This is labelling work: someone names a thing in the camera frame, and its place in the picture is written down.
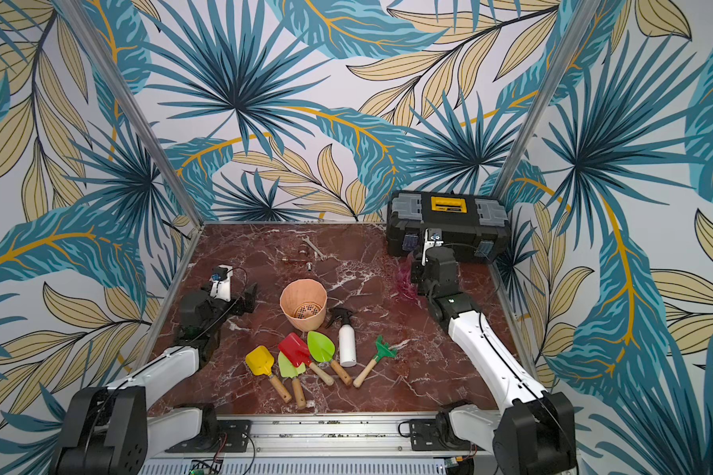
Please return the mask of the pink spray bottle black nozzle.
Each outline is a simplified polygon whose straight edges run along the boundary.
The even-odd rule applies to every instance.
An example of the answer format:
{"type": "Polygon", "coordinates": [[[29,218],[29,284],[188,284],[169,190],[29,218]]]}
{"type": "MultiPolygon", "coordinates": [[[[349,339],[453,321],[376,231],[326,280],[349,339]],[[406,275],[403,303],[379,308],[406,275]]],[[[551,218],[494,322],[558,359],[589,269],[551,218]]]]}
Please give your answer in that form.
{"type": "Polygon", "coordinates": [[[401,299],[414,301],[417,298],[417,286],[412,282],[412,267],[411,259],[400,261],[396,271],[396,289],[401,299]]]}

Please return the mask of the terracotta plastic flower pot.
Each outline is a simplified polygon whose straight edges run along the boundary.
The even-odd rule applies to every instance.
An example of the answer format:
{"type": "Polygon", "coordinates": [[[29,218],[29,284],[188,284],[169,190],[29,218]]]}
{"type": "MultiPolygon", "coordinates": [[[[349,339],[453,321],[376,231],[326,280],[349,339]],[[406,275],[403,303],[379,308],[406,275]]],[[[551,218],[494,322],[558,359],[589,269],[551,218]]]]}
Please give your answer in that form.
{"type": "Polygon", "coordinates": [[[319,281],[299,279],[283,289],[279,305],[294,328],[301,332],[311,332],[323,325],[327,301],[327,291],[319,281]]]}

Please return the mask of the green toy rake wooden handle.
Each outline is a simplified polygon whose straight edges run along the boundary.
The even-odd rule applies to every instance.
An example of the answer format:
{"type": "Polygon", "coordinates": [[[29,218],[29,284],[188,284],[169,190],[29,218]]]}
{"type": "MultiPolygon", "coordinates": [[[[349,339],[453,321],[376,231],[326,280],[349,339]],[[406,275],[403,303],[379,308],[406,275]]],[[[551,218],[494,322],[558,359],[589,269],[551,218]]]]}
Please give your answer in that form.
{"type": "Polygon", "coordinates": [[[397,356],[397,351],[384,340],[383,336],[379,336],[376,340],[376,354],[354,380],[353,386],[356,388],[362,387],[362,384],[364,384],[366,378],[368,378],[370,372],[374,370],[380,360],[384,358],[395,358],[395,356],[397,356]]]}

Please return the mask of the bright green toy trowel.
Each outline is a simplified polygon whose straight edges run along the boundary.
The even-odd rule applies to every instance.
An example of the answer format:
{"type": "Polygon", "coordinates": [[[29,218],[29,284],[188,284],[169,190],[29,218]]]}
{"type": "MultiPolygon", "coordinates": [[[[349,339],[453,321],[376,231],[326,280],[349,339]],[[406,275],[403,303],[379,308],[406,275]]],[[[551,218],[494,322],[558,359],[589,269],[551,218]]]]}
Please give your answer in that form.
{"type": "Polygon", "coordinates": [[[344,370],[343,366],[334,358],[336,346],[328,336],[320,332],[309,332],[307,344],[310,355],[317,363],[328,363],[336,372],[341,381],[347,386],[353,385],[353,378],[344,370]]]}

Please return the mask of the white spray bottle black nozzle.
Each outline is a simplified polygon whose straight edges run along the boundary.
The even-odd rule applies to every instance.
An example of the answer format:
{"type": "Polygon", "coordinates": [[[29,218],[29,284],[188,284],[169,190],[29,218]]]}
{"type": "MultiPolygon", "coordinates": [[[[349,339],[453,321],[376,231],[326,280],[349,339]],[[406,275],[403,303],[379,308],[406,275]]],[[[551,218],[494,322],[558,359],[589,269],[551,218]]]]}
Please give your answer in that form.
{"type": "Polygon", "coordinates": [[[336,322],[341,324],[339,330],[339,363],[344,368],[354,367],[357,364],[356,333],[352,325],[354,312],[345,307],[337,306],[330,310],[330,320],[327,328],[336,322]]]}

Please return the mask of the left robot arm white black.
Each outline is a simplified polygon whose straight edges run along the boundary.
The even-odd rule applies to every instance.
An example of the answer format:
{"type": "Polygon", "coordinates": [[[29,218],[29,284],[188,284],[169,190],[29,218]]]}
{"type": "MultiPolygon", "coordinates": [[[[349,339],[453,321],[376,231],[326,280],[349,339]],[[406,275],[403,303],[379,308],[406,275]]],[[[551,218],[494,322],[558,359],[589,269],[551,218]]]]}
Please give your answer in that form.
{"type": "Polygon", "coordinates": [[[172,346],[132,375],[72,397],[49,472],[137,474],[150,458],[172,448],[219,445],[223,437],[211,404],[187,405],[158,417],[149,411],[210,361],[229,318],[251,314],[255,307],[255,284],[238,296],[232,296],[227,281],[185,294],[172,346]]]}

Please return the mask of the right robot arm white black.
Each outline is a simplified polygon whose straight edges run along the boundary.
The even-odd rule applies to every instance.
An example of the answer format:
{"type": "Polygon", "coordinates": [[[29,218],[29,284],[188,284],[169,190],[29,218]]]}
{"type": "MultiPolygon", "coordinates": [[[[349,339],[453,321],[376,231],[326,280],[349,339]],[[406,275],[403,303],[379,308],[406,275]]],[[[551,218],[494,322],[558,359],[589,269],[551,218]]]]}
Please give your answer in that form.
{"type": "Polygon", "coordinates": [[[473,404],[447,411],[453,438],[491,453],[503,474],[580,473],[574,406],[563,393],[547,391],[499,340],[461,290],[455,252],[430,247],[414,267],[431,318],[463,350],[499,409],[497,417],[473,404]]]}

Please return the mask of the black yellow plastic toolbox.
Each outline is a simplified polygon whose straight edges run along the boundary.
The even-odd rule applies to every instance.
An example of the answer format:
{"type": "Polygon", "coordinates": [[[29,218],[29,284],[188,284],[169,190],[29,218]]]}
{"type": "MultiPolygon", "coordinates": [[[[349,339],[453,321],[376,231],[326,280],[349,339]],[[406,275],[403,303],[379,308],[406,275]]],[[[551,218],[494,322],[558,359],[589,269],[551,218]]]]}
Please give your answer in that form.
{"type": "Polygon", "coordinates": [[[457,261],[490,263],[509,244],[511,225],[498,201],[473,195],[395,191],[387,207],[387,251],[406,257],[423,251],[425,229],[443,232],[457,261]]]}

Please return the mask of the light green toy spade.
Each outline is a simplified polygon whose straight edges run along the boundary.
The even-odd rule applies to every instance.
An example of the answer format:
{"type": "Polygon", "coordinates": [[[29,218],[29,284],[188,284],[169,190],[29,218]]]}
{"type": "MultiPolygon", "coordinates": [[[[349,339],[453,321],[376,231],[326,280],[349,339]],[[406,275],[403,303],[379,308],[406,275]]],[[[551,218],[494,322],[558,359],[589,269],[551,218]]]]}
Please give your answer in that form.
{"type": "Polygon", "coordinates": [[[297,408],[299,410],[305,409],[307,407],[307,402],[304,396],[303,387],[298,379],[298,376],[304,371],[303,366],[294,366],[282,351],[279,352],[277,356],[277,363],[281,376],[291,380],[297,408]]]}

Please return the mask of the silver open-end wrench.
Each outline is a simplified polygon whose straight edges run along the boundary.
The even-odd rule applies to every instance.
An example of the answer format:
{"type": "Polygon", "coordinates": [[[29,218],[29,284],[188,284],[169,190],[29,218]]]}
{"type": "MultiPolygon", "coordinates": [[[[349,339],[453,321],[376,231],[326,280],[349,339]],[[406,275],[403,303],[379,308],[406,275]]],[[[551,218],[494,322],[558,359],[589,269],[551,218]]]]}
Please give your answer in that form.
{"type": "Polygon", "coordinates": [[[309,237],[306,237],[306,236],[302,237],[302,241],[304,241],[304,243],[306,243],[306,245],[308,245],[308,247],[310,247],[310,249],[312,249],[312,251],[314,251],[316,257],[319,257],[321,260],[327,259],[326,255],[324,255],[324,253],[322,253],[322,251],[320,251],[320,249],[318,249],[318,247],[316,247],[315,243],[313,243],[313,241],[311,241],[311,239],[309,239],[309,237]]]}

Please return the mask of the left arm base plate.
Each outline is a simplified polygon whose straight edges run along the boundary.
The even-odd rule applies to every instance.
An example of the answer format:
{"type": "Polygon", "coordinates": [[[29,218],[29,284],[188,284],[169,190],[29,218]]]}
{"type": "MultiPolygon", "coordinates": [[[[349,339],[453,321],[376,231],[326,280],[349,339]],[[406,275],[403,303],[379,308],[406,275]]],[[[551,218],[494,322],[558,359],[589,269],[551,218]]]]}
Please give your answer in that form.
{"type": "Polygon", "coordinates": [[[204,424],[199,435],[170,447],[166,453],[245,453],[251,420],[219,420],[204,424]]]}

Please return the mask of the aluminium front rail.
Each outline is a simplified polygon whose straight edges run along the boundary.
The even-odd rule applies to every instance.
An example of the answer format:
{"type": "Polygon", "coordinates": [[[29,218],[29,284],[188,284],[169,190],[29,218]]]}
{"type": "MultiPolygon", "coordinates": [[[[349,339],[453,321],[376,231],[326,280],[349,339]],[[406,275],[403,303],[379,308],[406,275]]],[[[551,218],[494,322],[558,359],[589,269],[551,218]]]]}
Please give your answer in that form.
{"type": "MultiPolygon", "coordinates": [[[[392,457],[402,452],[428,456],[463,454],[465,451],[417,452],[411,448],[410,420],[439,418],[447,423],[446,415],[447,412],[437,415],[259,416],[217,420],[251,420],[253,423],[247,451],[233,455],[258,451],[266,456],[309,457],[322,461],[338,456],[392,457]]],[[[472,443],[470,451],[493,456],[472,443]]]]}

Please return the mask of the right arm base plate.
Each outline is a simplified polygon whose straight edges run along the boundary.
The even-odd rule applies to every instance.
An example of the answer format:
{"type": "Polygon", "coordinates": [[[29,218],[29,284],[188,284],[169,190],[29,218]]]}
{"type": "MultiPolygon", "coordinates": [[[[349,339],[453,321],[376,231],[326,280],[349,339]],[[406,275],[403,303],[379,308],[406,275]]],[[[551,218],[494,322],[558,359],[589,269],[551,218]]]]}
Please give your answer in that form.
{"type": "Polygon", "coordinates": [[[408,435],[413,451],[469,451],[471,443],[456,437],[449,425],[439,418],[412,419],[408,435]]]}

